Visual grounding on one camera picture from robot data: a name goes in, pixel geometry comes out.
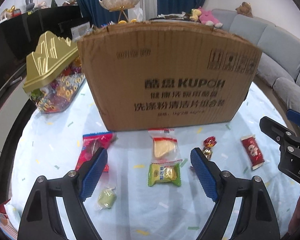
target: red and gold candy wrapper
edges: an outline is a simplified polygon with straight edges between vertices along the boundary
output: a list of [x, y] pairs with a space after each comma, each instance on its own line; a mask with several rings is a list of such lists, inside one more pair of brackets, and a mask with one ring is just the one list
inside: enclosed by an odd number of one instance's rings
[[[85, 161], [91, 160], [92, 156], [99, 147], [107, 149], [110, 144], [116, 139], [116, 134], [113, 132], [101, 132], [84, 134], [82, 136], [82, 149], [75, 170], [77, 171]], [[103, 172], [108, 172], [109, 166], [106, 164]]]
[[244, 148], [246, 149], [247, 154], [249, 155], [249, 158], [252, 163], [252, 169], [255, 170], [262, 166], [265, 160], [263, 159], [262, 153], [256, 142], [255, 135], [241, 137], [241, 142]]
[[210, 136], [207, 139], [203, 141], [203, 149], [202, 152], [208, 159], [208, 161], [211, 159], [212, 156], [212, 150], [211, 148], [217, 144], [216, 138], [214, 136]]

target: candy box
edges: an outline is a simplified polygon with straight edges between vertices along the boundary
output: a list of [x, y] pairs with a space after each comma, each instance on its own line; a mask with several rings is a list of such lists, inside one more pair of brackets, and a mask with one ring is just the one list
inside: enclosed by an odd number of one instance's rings
[[40, 36], [26, 65], [23, 89], [42, 114], [67, 109], [85, 80], [77, 44], [49, 31]]

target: sofa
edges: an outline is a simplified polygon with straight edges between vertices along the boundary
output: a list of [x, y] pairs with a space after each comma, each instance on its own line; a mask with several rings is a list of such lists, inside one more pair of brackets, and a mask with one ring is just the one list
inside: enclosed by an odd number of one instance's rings
[[223, 23], [221, 29], [262, 49], [257, 76], [273, 89], [287, 109], [300, 112], [300, 39], [258, 17], [223, 9], [213, 9], [212, 14]]

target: tablecloth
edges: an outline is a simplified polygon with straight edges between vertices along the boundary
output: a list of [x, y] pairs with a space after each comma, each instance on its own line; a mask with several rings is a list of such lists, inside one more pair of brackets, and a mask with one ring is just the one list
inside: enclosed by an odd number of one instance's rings
[[[195, 173], [189, 168], [190, 151], [201, 147], [208, 136], [215, 136], [212, 161], [221, 170], [238, 178], [260, 176], [271, 197], [283, 235], [288, 228], [300, 185], [278, 171], [279, 146], [260, 131], [259, 121], [268, 116], [285, 125], [282, 117], [254, 84], [248, 96], [229, 123], [176, 128], [181, 156], [188, 159], [181, 168], [181, 187], [173, 184], [147, 186], [152, 140], [147, 131], [117, 133], [108, 149], [109, 173], [103, 173], [92, 195], [84, 205], [100, 236], [111, 240], [189, 240], [196, 239], [214, 206], [207, 198]], [[82, 135], [106, 131], [89, 86], [84, 83], [71, 106], [63, 113], [40, 114], [37, 110], [26, 125], [18, 143], [12, 172], [12, 198], [9, 217], [18, 227], [30, 190], [40, 175], [47, 179], [63, 177], [73, 170], [82, 146]], [[240, 138], [255, 134], [265, 163], [255, 171]], [[114, 206], [98, 211], [96, 202], [104, 187], [116, 187]], [[75, 239], [62, 198], [58, 208], [67, 238]], [[231, 237], [239, 213], [237, 198], [224, 239]]]

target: brown cardboard box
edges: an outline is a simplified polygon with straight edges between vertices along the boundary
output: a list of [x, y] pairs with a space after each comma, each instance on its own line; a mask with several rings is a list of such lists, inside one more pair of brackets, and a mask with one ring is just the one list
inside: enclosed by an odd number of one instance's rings
[[113, 25], [78, 42], [83, 71], [108, 130], [230, 121], [261, 50], [195, 23]]

